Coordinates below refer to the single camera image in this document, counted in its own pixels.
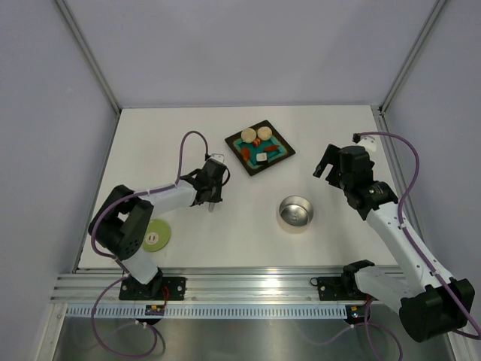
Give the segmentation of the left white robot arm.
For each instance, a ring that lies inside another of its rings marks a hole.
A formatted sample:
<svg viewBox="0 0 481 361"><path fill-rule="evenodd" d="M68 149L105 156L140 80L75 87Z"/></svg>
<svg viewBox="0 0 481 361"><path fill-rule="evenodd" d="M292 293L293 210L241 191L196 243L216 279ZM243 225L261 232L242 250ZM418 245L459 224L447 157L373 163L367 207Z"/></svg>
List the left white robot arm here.
<svg viewBox="0 0 481 361"><path fill-rule="evenodd" d="M186 279L166 276L143 249L149 223L155 215L222 201L222 187L230 179L228 167L210 156L202 168L177 183L135 192L114 187L93 217L88 233L92 249L113 259L123 270L119 298L128 301L183 301Z"/></svg>

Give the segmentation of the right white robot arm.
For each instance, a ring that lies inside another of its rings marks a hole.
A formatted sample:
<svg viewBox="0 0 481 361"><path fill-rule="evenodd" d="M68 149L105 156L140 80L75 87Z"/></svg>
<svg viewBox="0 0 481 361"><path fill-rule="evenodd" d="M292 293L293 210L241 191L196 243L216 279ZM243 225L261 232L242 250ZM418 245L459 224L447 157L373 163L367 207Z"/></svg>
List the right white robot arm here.
<svg viewBox="0 0 481 361"><path fill-rule="evenodd" d="M374 162L366 149L330 144L314 177L321 177L327 166L331 167L328 184L343 191L348 205L383 240L405 277L398 281L364 259L345 265L331 290L351 299L368 295L381 301L417 342L465 327L475 296L473 286L467 279L455 279L413 231L392 188L374 179Z"/></svg>

